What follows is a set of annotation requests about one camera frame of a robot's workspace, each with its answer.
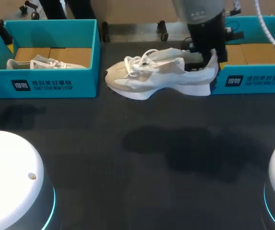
shoe upper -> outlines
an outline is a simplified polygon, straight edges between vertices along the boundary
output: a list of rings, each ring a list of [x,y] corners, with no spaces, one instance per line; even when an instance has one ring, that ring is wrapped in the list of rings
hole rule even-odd
[[[172,85],[196,85],[208,84],[218,72],[218,60],[215,50],[212,50],[212,57],[208,65],[199,71],[187,72],[184,70],[185,59],[188,61],[191,54],[173,49],[161,52],[165,55],[158,57],[158,53],[153,52],[148,55],[147,51],[142,57],[126,57],[124,68],[122,64],[109,68],[105,77],[106,83],[117,90],[127,92],[145,92],[155,88],[165,88]],[[193,62],[200,61],[199,56],[194,56]]]
[[[169,60],[175,58],[184,58],[185,63],[200,63],[203,62],[203,57],[199,53],[190,53],[188,51],[176,49],[176,48],[168,48],[164,50],[153,50],[149,54],[149,58],[153,61],[162,61]],[[116,63],[115,65],[108,68],[106,71],[113,71],[125,68],[125,62],[121,61]]]
[[[51,58],[45,58],[36,55],[31,61],[15,61],[9,59],[7,61],[7,69],[77,69],[85,68],[81,65],[64,63]]]

white cable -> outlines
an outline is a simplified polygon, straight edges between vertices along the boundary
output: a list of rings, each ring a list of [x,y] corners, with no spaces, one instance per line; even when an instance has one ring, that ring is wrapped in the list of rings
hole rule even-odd
[[[260,5],[259,5],[259,0],[254,0],[254,3],[255,3],[255,7],[256,7],[256,10],[257,10],[257,16],[258,16],[258,19],[259,19],[259,22],[260,22],[260,25],[266,35],[266,37],[270,40],[270,42],[275,46],[275,39],[273,38],[273,36],[271,35],[271,33],[269,32],[265,22],[264,22],[264,19],[261,15],[261,10],[260,10]]]

tan floor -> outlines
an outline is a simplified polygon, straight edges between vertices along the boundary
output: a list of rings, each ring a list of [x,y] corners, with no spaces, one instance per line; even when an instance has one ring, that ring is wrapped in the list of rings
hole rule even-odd
[[[263,14],[275,14],[275,0],[259,0]],[[243,15],[255,14],[254,0],[240,0]],[[0,0],[0,18],[7,15],[20,16],[18,8],[24,0]],[[177,21],[172,0],[92,0],[97,18],[109,23],[155,23]],[[233,8],[232,0],[226,0],[226,10]]]

shoe box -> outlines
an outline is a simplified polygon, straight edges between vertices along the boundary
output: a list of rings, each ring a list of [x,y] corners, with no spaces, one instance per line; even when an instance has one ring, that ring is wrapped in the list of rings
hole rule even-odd
[[[96,20],[6,21],[14,53],[0,38],[0,98],[96,97],[100,39]],[[6,69],[36,55],[86,69]]]
[[[264,16],[275,39],[275,16]],[[221,63],[212,95],[275,93],[275,47],[265,36],[256,16],[228,17],[226,26],[244,38],[228,43],[228,62]]]
[[[270,65],[275,64],[275,47],[272,44],[241,44],[227,45],[228,61],[220,63],[220,68],[226,65]]]

chair wheel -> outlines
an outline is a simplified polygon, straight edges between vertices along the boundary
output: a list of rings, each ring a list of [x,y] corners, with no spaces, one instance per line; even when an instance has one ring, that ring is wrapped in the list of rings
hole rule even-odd
[[[161,41],[166,42],[168,39],[168,33],[161,34]]]
[[[23,5],[19,8],[21,10],[22,13],[26,13],[28,11],[28,8],[26,5]]]
[[[31,14],[31,19],[32,20],[39,20],[40,19],[40,14],[38,12],[33,12]]]
[[[103,35],[103,42],[110,42],[109,35],[107,35],[107,34]]]

